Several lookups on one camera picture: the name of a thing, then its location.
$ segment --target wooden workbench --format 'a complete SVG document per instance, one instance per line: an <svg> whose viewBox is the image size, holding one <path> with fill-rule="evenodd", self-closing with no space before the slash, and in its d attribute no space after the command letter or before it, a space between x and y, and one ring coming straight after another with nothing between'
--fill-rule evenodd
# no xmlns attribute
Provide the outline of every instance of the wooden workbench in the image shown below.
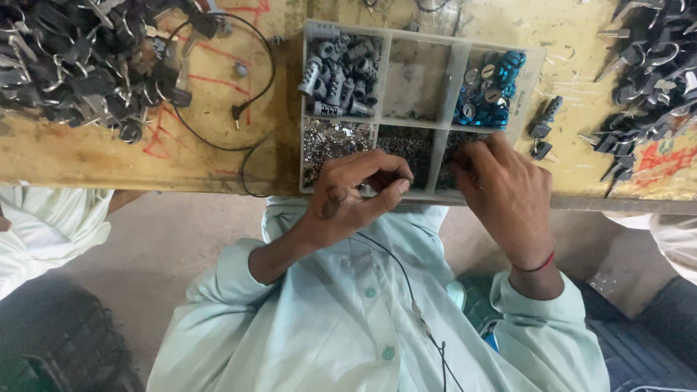
<svg viewBox="0 0 697 392"><path fill-rule="evenodd" d="M274 133L259 147L245 169L248 186L263 194L298 191L300 95L296 91L302 64L301 29L305 19L400 29L416 21L421 31L470 37L547 49L529 117L555 95L564 106L547 141L559 161L543 161L554 173L556 206L579 209L645 209L695 211L697 196L697 130L637 147L639 161L631 181L618 186L603 201L608 184L598 180L612 158L595 153L578 133L591 133L613 112L615 75L592 81L608 61L614 41L599 38L609 29L617 1L590 0L452 0L436 14L419 13L413 0L378 0L373 11L360 0L217 0L231 13L255 23L267 36L288 42L275 49L276 80L271 90L251 105L235 131L230 107L260 91L268 81L270 62L263 44L240 24L230 38L199 43L192 54L191 107L183 117L210 141L246 146ZM171 31L183 21L175 12L160 21ZM182 40L188 31L181 33ZM233 65L240 61L250 74L238 79ZM150 113L153 120L143 140L128 145L104 128L71 129L49 123L34 124L7 116L10 130L0 135L0 181L36 186L103 187L241 193L239 169L245 152L223 152L191 135L163 104ZM532 140L522 135L516 149L527 153Z"/></svg>

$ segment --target black cable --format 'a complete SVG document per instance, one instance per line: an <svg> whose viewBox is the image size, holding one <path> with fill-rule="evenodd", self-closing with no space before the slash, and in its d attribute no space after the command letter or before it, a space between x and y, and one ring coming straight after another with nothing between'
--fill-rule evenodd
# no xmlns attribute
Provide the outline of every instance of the black cable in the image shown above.
<svg viewBox="0 0 697 392"><path fill-rule="evenodd" d="M406 275L406 270L404 269L404 266L401 265L401 262L399 259L397 259L397 256L395 256L392 252L390 252L389 249L387 249L383 244L379 243L378 241L375 241L374 239L368 237L367 235L361 233L361 232L356 232L359 236L365 238L368 241L371 241L375 245L379 246L382 248L384 251L387 252L390 256L392 256L393 259L399 264L399 267L401 268L401 272L404 274L404 279L406 280L406 285L409 287L409 296L411 296L411 301L415 303L416 301L414 300L414 293L411 291L411 283L409 282L409 277ZM445 360L445 341L443 341L443 348L441 349L438 346L438 343L436 343L436 340L434 339L433 335L427 331L427 336L430 339L431 343L436 346L436 349L438 350L438 353L441 355L441 360L443 361L443 365L445 368L447 368L447 371L450 373L450 376L452 377L453 380L455 380L455 384L457 384L458 388L460 388L460 391L464 392L462 389L462 386L460 386L460 383L457 381L457 378L455 378L455 375L452 374L452 370L450 370L450 366L447 364L447 361ZM445 371L443 371L443 390L445 391L446 385L445 385Z"/></svg>
<svg viewBox="0 0 697 392"><path fill-rule="evenodd" d="M274 79L276 78L276 60L275 60L275 58L274 58L274 56L273 56L273 51L271 50L271 46L269 45L268 41L266 40L266 37L264 37L263 34L262 34L253 24L250 24L249 22L247 22L247 20L245 20L245 19L243 19L243 18L241 18L241 17L239 17L239 16L237 16L237 15L233 15L233 14L229 14L229 13L208 13L208 14L202 15L201 17L198 17L198 18L189 19L189 20L187 20L186 22L184 22L184 23L180 24L179 26L177 26L177 28L174 29L174 30L172 31L171 34L169 34L169 37L167 38L167 41L166 41L165 44L164 44L164 51L163 51L163 52L164 52L165 54L167 53L167 49L169 48L169 45L170 45L170 43L172 42L172 39L174 38L174 36L176 36L176 34L177 34L181 29L183 29L183 28L186 27L187 25L193 23L194 21L203 19L203 18L205 18L205 17L210 17L210 16L213 16L213 17L216 17L216 16L232 17L232 18L234 18L234 19L240 20L241 22L244 22L247 26L251 27L251 28L254 30L254 32L255 32L257 35L259 35L259 37L261 38L261 40L264 42L264 45L266 45L266 50L267 50L267 52L268 52L269 59L271 60L271 77L269 78L266 87L264 87L264 89L263 89L260 93L258 93L257 95L255 95L254 97L250 98L249 100L246 100L244 103L242 103L242 105L233 105L233 106L232 106L232 109L231 109L231 111L232 111L232 118L235 120L235 122L237 122L237 121L240 120L240 115L241 115L242 111L244 111L245 109L247 109L247 107L248 107L250 104L252 104L252 102L254 102L255 100L259 99L262 95L264 95L264 94L271 88L271 84L273 84L273 81L274 81ZM160 59L160 61L164 61L164 58L165 58L165 56L163 55L162 58ZM247 161L250 159L250 156L252 155L252 153L254 153L254 150L256 150L257 147L261 146L266 140L268 140L268 139L271 137L272 134L266 135L265 137L263 137L262 139L260 139L258 142L254 143L252 146L236 147L236 148L228 148L228 147L218 146L218 145L216 145L216 144L213 144L213 143L209 142L209 141L206 140L204 137L202 137L201 135L199 135L195 130L193 130L193 128L191 128L191 126L189 125L189 123L187 123L187 122L184 120L184 118L181 116L181 113L179 113L179 109L177 108L177 106L172 105L172 107L174 108L174 112L176 113L176 116L179 118L179 121L181 121L181 123L184 124L184 126L185 126L191 133L193 133L194 136L196 136L199 140L201 140L203 143L205 143L205 144L207 144L207 145L213 147L214 149L218 149L218 150L221 150L221 151L230 151L230 152L232 152L232 151L247 151L247 150L249 150L249 152L247 153L247 155L245 155L245 157L242 159L242 165L240 166L240 183L242 184L242 188L245 190L245 192L246 192L249 196L252 196L252 197L260 197L260 198L268 197L268 196L266 196L266 195L258 195L258 194L256 194L256 193L250 192L250 190L247 189L247 184L245 183L245 166L246 166L246 164L247 164Z"/></svg>
<svg viewBox="0 0 697 392"><path fill-rule="evenodd" d="M245 183L245 165L247 164L247 160L250 159L250 156L252 156L252 153L256 150L257 147L261 146L266 140L269 140L269 138L273 136L273 133L264 136L261 140L259 140L254 146L250 147L250 152L245 155L245 158L242 159L242 165L240 167L240 182L242 183L242 188L245 190L245 192L252 197L258 197L260 199L263 199L264 197L268 197L268 195L258 195L256 193L250 192L249 189L247 189L247 184Z"/></svg>
<svg viewBox="0 0 697 392"><path fill-rule="evenodd" d="M190 19L187 20L186 22L184 22L184 23L180 24L179 26L177 26L177 28L174 29L174 31L172 31L171 34L169 34L169 37L167 38L167 41L165 41L163 52L164 52L165 55L167 54L167 50L169 49L169 45L171 44L172 40L174 39L174 36L176 36L177 33L178 33L179 31L181 31L181 29L183 29L184 27L186 27L186 26L188 26L189 24L193 23L194 21L203 20L203 19L208 18L208 17L216 17L216 16L231 17L231 18L237 19L237 20L239 20L240 22L242 22L242 23L246 24L247 26L251 27L252 30L254 30L254 32L255 32L255 33L261 38L261 40L263 41L264 45L266 46L266 51L267 51L267 53L268 53L269 59L271 60L271 77L269 78L266 87L264 87L264 89L261 90L261 92L258 93L257 95L255 95L254 97L252 97L252 98L250 98L249 100L246 100L245 102L243 102L242 105L233 105L233 106L232 106L232 109L231 109L231 111L232 111L232 119L235 120L235 122L239 122L239 121L240 121L240 116L241 116L241 114L242 114L242 111L244 111L245 109L247 109L247 107L248 107L252 102L254 102L255 100L259 99L262 95L264 95L264 94L271 88L271 84L273 84L273 80L276 78L276 59L275 59L274 56L273 56L273 51L271 50L271 45L269 45L268 41L266 40L266 37L263 36L263 34L261 33L261 31L259 31L258 28L256 28L253 24L247 22L247 20L244 19L243 17L239 17L239 16L237 16L237 15L233 15L233 14L230 14L230 13L207 13L207 14L204 14L204 15L202 15L202 16L200 16L200 17L196 17L196 18L194 18L194 19L191 19L191 18L190 18ZM162 58L160 59L160 61L164 61L165 55L162 56ZM213 147L218 148L218 149L221 149L221 148L215 146L214 144L212 144L212 143L210 143L210 142L208 143L208 145L213 146Z"/></svg>

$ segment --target concrete floor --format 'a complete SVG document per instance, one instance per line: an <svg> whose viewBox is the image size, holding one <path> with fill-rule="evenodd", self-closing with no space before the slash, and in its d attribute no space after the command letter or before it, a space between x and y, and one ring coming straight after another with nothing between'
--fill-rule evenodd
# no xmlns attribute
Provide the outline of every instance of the concrete floor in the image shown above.
<svg viewBox="0 0 697 392"><path fill-rule="evenodd" d="M50 273L69 276L114 311L147 380L172 310L191 279L221 249L242 237L261 238L265 201L203 193L148 193L109 215L109 240ZM557 262L573 278L592 280L619 309L635 315L674 270L648 232L626 229L600 213L553 211ZM472 211L452 207L441 227L446 260L456 272L497 272L503 253Z"/></svg>

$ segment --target shirt button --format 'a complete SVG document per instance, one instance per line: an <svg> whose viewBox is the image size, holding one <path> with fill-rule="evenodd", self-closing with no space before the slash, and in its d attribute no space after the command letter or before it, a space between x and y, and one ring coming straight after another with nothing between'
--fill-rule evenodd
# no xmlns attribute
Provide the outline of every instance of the shirt button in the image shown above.
<svg viewBox="0 0 697 392"><path fill-rule="evenodd" d="M383 359L389 361L393 356L395 356L395 348L392 346L385 347L383 350Z"/></svg>

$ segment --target light green shirt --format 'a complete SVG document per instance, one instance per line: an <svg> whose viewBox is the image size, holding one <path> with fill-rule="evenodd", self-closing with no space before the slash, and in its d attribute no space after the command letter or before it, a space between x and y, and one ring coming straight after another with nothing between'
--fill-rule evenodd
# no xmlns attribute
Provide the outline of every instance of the light green shirt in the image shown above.
<svg viewBox="0 0 697 392"><path fill-rule="evenodd" d="M303 199L273 197L266 242L305 212ZM527 299L499 273L491 302L505 319L494 329L499 353L483 341L446 285L454 274L438 230L447 207L400 206L360 232L397 256L416 303L462 389L608 391L596 336L586 330L581 294L564 277L551 301ZM159 391L442 391L438 350L411 307L399 265L354 235L296 262L274 285L250 275L239 240L199 276L175 309L148 381ZM448 391L458 391L446 377Z"/></svg>

